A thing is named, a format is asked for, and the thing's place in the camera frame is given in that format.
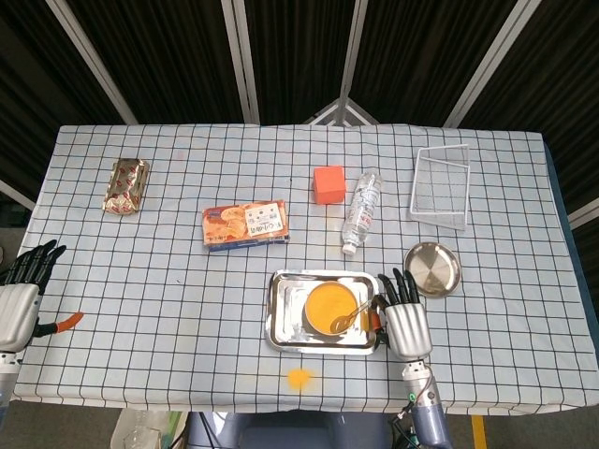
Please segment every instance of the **wire basket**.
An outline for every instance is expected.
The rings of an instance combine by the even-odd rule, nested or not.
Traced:
[[[463,230],[468,223],[468,145],[418,150],[410,216],[431,225]]]

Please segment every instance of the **food package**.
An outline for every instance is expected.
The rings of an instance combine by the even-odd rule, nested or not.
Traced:
[[[202,218],[204,244],[209,251],[289,240],[283,200],[209,208],[204,210]]]
[[[137,212],[149,169],[148,163],[140,159],[119,159],[115,162],[102,209],[117,215]]]

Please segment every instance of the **orange foam block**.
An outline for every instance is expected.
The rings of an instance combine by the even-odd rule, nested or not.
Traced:
[[[341,203],[345,200],[345,174],[341,166],[314,169],[316,204]]]

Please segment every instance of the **metal plate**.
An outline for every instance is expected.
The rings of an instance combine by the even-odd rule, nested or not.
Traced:
[[[425,297],[446,297],[460,284],[460,261],[440,243],[418,243],[405,256],[403,266],[410,270]]]
[[[335,281],[349,288],[358,305],[378,293],[378,283],[367,273],[330,270],[280,270],[270,280],[266,332],[279,351],[313,354],[368,355],[374,352],[376,335],[369,332],[366,312],[347,331],[326,336],[306,319],[304,305],[317,285]]]

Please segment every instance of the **table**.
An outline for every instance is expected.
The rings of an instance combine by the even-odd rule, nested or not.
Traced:
[[[463,232],[406,218],[417,148],[471,146]],[[100,209],[113,162],[151,164],[141,213]],[[376,168],[381,209],[363,249],[341,252],[345,205],[315,205],[314,167],[342,165],[348,189]],[[287,202],[287,245],[208,253],[201,211]],[[40,322],[74,311],[72,332],[34,340],[15,395],[115,407],[396,412],[402,364],[373,355],[281,354],[265,340],[267,284],[281,268],[390,273],[413,245],[459,255],[456,293],[428,300],[430,363],[450,413],[537,413],[599,402],[595,348],[540,135],[377,125],[64,126],[22,250],[58,239]],[[286,374],[313,372],[301,394]]]

